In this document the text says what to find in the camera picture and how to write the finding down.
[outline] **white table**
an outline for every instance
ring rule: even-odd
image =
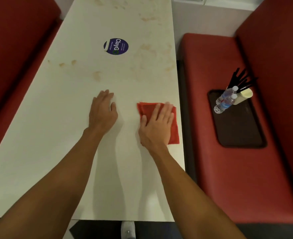
[[[128,51],[107,53],[112,38]],[[173,221],[155,163],[139,143],[136,108],[177,107],[180,144],[169,150],[184,168],[171,0],[74,1],[0,145],[0,217],[78,141],[92,98],[107,88],[119,119],[98,147],[73,219]]]

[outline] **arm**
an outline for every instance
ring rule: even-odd
[[[89,127],[70,152],[0,219],[0,239],[62,238],[84,193],[103,135],[117,120],[113,93],[93,99]]]
[[[245,239],[229,217],[197,186],[170,155],[167,145],[174,118],[173,105],[154,109],[146,124],[142,117],[141,143],[148,149],[159,170],[172,215],[184,239]]]

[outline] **purple round sticker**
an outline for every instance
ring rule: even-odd
[[[110,39],[104,43],[104,50],[113,55],[120,55],[128,51],[129,45],[122,39]]]

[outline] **paper cup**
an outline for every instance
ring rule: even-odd
[[[235,100],[234,105],[237,105],[237,104],[241,103],[242,101],[247,100],[248,98],[251,98],[252,95],[253,95],[253,93],[252,93],[251,89],[248,88],[246,90],[243,90],[242,92],[237,94],[237,98]]]

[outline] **brown tray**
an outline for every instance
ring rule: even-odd
[[[226,148],[264,148],[267,141],[250,99],[232,105],[221,114],[214,112],[223,90],[211,90],[208,99],[219,143]]]

